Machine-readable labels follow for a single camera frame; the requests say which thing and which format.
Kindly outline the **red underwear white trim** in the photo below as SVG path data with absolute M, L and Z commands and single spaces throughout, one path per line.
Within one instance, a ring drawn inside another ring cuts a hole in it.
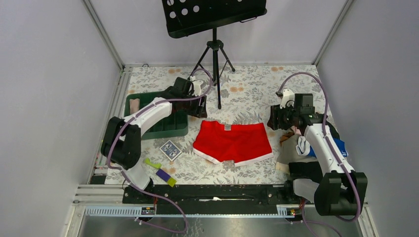
M 193 152 L 214 164 L 231 160 L 236 167 L 274 156 L 264 124 L 231 125 L 207 120 L 201 123 Z

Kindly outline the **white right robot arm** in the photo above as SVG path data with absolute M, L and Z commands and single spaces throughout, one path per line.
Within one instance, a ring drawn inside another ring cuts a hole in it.
M 313 95 L 294 93 L 289 89 L 277 92 L 281 103 L 271 106 L 268 127 L 273 130 L 295 126 L 316 155 L 323 177 L 319 183 L 307 178 L 295 178 L 283 190 L 290 203 L 302 197 L 315 205 L 321 216 L 356 219 L 364 204 L 368 180 L 363 172 L 356 172 L 342 155 L 327 122 L 327 114 L 315 111 Z

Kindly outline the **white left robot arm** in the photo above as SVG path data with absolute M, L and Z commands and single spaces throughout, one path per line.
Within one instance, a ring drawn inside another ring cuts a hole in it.
M 206 118 L 208 87 L 201 92 L 197 81 L 177 78 L 174 85 L 159 92 L 157 97 L 138 112 L 124 118 L 112 117 L 107 123 L 100 152 L 109 169 L 121 172 L 136 187 L 134 196 L 142 203 L 153 198 L 151 180 L 140 162 L 141 140 L 146 131 L 178 111 L 189 116 Z

